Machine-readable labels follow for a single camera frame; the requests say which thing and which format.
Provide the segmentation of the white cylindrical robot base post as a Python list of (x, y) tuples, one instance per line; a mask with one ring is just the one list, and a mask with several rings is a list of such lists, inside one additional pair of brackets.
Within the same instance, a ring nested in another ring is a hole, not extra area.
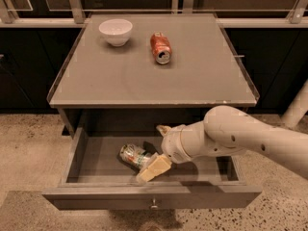
[(282, 122), (289, 128), (295, 128), (308, 112), (308, 80), (304, 83), (287, 111), (282, 116)]

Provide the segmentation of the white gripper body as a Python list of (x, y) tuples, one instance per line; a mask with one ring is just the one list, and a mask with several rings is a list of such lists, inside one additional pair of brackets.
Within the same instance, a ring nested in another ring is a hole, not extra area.
[(181, 132), (184, 125), (171, 127), (171, 130), (163, 137), (161, 148), (163, 153), (175, 164), (187, 162), (187, 153), (181, 142)]

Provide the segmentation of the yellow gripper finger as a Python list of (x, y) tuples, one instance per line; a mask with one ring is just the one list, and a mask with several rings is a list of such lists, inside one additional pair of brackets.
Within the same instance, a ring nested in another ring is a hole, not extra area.
[(155, 153), (137, 175), (139, 183), (146, 183), (171, 169), (172, 161), (166, 155)]
[(171, 127), (170, 126), (166, 126), (166, 125), (157, 125), (156, 129), (164, 137), (171, 130)]

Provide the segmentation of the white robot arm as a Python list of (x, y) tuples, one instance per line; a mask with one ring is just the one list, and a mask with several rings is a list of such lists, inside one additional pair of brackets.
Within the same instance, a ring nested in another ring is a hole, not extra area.
[(246, 150), (259, 153), (302, 177), (308, 175), (308, 135), (268, 125), (230, 106), (216, 106), (204, 119), (168, 127), (159, 125), (161, 155), (154, 154), (141, 168), (141, 183), (196, 158), (233, 156)]

